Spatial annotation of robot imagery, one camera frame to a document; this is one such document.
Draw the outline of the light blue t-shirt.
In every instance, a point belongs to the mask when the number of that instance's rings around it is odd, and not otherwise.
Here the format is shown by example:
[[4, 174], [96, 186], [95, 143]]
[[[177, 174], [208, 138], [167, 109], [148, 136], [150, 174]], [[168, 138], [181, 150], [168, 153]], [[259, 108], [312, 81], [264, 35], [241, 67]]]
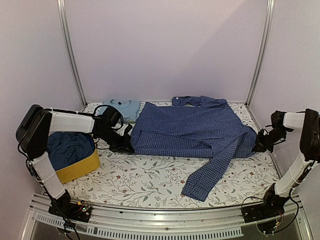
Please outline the light blue t-shirt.
[[140, 101], [108, 99], [103, 104], [117, 109], [122, 114], [125, 123], [135, 123], [138, 119], [141, 106]]

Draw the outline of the blue checkered shirt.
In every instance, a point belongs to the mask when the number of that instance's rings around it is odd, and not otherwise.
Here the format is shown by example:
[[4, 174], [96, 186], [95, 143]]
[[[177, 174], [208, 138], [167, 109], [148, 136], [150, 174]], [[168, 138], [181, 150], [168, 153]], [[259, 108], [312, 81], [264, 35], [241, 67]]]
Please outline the blue checkered shirt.
[[181, 191], [204, 202], [232, 159], [253, 154], [257, 134], [225, 99], [177, 96], [169, 106], [146, 102], [130, 136], [139, 155], [208, 159]]

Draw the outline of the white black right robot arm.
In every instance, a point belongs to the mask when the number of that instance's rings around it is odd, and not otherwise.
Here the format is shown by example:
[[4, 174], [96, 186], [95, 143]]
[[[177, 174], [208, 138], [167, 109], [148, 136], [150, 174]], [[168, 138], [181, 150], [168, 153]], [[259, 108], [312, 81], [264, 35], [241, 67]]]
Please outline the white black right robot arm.
[[266, 192], [264, 203], [258, 213], [269, 218], [278, 210], [280, 202], [286, 202], [293, 189], [298, 187], [307, 174], [320, 164], [320, 113], [313, 109], [301, 112], [275, 111], [270, 116], [272, 130], [262, 128], [255, 140], [252, 151], [273, 152], [274, 146], [286, 141], [287, 133], [300, 130], [297, 157], [286, 173]]

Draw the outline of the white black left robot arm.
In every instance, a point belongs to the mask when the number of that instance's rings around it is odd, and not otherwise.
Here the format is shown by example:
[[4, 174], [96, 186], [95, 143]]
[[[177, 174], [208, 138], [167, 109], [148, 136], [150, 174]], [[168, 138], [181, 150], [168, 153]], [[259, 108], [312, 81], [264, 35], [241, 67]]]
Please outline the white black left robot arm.
[[31, 170], [47, 194], [57, 200], [55, 209], [63, 216], [74, 213], [74, 205], [62, 198], [67, 190], [59, 180], [49, 158], [48, 138], [55, 132], [91, 134], [95, 139], [105, 141], [111, 151], [134, 153], [129, 132], [132, 125], [124, 123], [121, 113], [106, 105], [103, 114], [85, 113], [71, 110], [43, 108], [33, 104], [18, 129], [15, 137], [18, 151], [26, 156]]

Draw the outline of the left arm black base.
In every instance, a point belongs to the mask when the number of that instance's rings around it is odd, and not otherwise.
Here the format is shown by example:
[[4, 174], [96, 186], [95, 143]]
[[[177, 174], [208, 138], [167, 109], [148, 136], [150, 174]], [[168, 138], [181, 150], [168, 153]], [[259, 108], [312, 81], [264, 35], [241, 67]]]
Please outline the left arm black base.
[[66, 219], [88, 223], [92, 214], [92, 206], [84, 201], [71, 202], [68, 198], [59, 198], [51, 201], [48, 212]]

